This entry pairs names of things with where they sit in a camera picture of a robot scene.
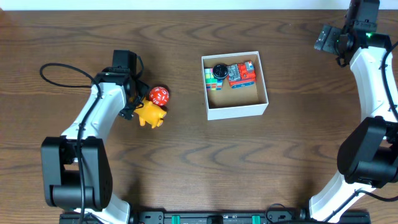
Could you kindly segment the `red polyhedral letter ball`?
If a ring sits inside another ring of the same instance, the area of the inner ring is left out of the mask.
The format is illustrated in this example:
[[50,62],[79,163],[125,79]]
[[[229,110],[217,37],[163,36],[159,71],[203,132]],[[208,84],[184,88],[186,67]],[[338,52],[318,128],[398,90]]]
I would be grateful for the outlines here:
[[149,99],[155,105],[165,106],[169,102],[170,95],[166,88],[157,86],[151,89]]

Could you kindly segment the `orange toy dog figure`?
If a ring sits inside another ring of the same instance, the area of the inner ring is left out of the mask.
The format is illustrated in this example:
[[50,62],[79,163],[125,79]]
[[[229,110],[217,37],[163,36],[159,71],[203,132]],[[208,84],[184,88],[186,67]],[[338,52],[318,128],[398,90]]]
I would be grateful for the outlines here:
[[142,106],[137,106],[134,110],[134,113],[138,115],[140,126],[149,124],[152,129],[161,126],[167,112],[146,98],[143,99],[142,103]]

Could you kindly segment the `colourful puzzle cube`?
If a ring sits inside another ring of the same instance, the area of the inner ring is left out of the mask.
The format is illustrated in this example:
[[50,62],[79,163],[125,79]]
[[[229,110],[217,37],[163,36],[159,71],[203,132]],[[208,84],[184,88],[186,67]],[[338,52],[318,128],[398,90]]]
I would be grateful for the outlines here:
[[212,68],[204,69],[205,86],[207,90],[216,91],[221,90],[223,87],[223,80],[215,78]]

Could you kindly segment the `black round wheel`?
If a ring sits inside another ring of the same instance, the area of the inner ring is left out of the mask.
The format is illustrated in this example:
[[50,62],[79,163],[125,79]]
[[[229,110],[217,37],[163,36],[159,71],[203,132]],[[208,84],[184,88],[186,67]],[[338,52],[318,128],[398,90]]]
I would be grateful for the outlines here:
[[217,64],[212,69],[213,76],[218,80],[224,80],[228,76],[228,67],[225,64]]

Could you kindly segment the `red and grey toy truck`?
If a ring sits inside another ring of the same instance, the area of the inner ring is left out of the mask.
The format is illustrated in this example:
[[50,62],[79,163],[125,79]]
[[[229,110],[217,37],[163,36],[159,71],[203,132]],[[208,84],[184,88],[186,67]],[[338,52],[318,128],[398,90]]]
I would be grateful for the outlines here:
[[232,89],[251,86],[256,82],[256,73],[252,61],[227,66],[228,83]]

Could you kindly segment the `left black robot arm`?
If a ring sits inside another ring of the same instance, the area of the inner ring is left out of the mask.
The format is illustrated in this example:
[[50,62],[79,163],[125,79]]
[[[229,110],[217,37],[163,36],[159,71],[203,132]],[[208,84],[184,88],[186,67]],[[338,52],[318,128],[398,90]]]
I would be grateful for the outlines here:
[[110,67],[91,77],[90,97],[59,137],[41,145],[46,203],[63,209],[60,223],[134,223],[131,205],[113,192],[105,143],[117,116],[130,120],[149,87],[140,80],[143,62],[115,50]]

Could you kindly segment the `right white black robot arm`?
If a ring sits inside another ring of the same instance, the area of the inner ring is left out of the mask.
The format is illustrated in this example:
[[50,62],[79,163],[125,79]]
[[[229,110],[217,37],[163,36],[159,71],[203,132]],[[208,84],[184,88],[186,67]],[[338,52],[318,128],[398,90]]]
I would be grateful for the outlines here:
[[300,222],[369,223],[364,212],[349,212],[362,196],[397,182],[397,86],[392,51],[397,44],[378,33],[378,0],[352,0],[342,28],[323,26],[314,48],[337,56],[356,80],[361,123],[339,148],[336,174],[308,203]]

